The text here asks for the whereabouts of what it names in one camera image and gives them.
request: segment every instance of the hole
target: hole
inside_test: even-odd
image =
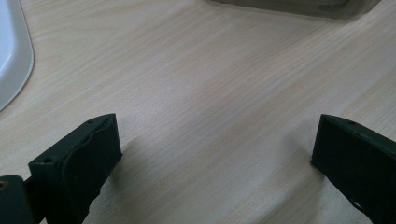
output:
[[[51,163],[51,162],[53,162],[53,158],[44,159],[44,163]]]
[[[8,181],[0,180],[0,190],[5,189],[8,186]]]

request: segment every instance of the white plate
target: white plate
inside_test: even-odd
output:
[[[33,67],[33,49],[19,0],[0,0],[0,111],[17,96]]]

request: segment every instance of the black plastic object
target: black plastic object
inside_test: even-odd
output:
[[[374,224],[396,223],[395,142],[322,115],[311,162]]]
[[[17,176],[0,177],[0,187],[6,186],[0,190],[0,220],[82,223],[121,156],[116,115],[88,120],[32,160],[32,176],[23,184]]]
[[[0,177],[0,223],[35,224],[23,179],[20,176]]]

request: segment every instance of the gray container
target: gray container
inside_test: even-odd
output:
[[[381,0],[211,0],[241,7],[256,7],[337,20],[358,18]]]

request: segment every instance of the wood grain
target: wood grain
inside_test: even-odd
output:
[[[21,0],[34,71],[0,171],[116,113],[84,223],[370,223],[309,161],[322,113],[396,139],[396,2],[331,21],[206,0]]]

